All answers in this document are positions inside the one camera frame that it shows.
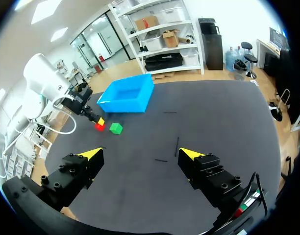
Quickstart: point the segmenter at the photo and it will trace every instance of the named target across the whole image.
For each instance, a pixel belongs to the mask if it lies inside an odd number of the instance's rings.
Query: red cube
[[[95,125],[95,128],[98,130],[98,131],[103,131],[105,129],[105,124],[103,126],[101,126],[100,124],[96,124]]]

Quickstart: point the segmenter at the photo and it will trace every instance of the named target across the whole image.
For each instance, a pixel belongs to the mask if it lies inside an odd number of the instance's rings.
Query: ceiling
[[[6,91],[23,78],[27,61],[36,53],[47,54],[75,35],[92,15],[111,0],[62,0],[55,13],[33,25],[38,3],[34,0],[14,11],[0,33],[0,89]],[[68,27],[65,35],[50,42],[55,31]]]

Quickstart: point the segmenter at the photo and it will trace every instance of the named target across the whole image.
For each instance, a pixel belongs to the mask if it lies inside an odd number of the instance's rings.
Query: black bag
[[[183,57],[180,53],[161,54],[149,57],[145,60],[146,70],[162,70],[183,65]]]

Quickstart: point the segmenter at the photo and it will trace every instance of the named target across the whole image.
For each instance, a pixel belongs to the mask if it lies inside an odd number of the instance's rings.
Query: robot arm
[[[86,84],[85,87],[75,90],[72,84],[63,77],[51,63],[42,55],[34,55],[26,64],[24,77],[27,81],[27,88],[23,98],[23,104],[16,111],[8,124],[6,135],[0,134],[0,179],[3,183],[6,180],[6,172],[3,159],[12,154],[16,141],[31,125],[38,123],[48,102],[53,108],[64,112],[74,122],[74,128],[69,132],[60,132],[49,126],[46,128],[59,134],[68,135],[75,131],[76,120],[67,112],[57,106],[62,104],[76,115],[86,116],[92,122],[98,122],[99,116],[92,112],[90,106],[86,105],[92,94],[92,90]]]

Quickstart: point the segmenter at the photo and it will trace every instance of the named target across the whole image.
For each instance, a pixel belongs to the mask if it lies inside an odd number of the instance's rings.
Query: desk
[[[253,83],[156,84],[144,114],[105,114],[96,105],[100,96],[92,95],[88,105],[105,119],[104,132],[75,116],[77,129],[58,135],[45,161],[50,173],[69,153],[103,147],[102,170],[69,206],[80,222],[113,231],[173,235],[212,228],[220,211],[192,189],[178,167],[177,137],[179,147],[218,156],[227,171],[241,176],[242,187],[256,171],[269,191],[268,207],[274,204],[280,180],[277,132],[267,102]],[[108,130],[113,122],[123,123],[120,135]],[[62,131],[73,125],[68,119]],[[254,222],[263,218],[262,204],[252,216]]]
[[[277,56],[278,58],[280,56],[280,51],[278,49],[274,48],[268,43],[265,43],[264,41],[257,39],[257,67],[263,69],[267,52]]]

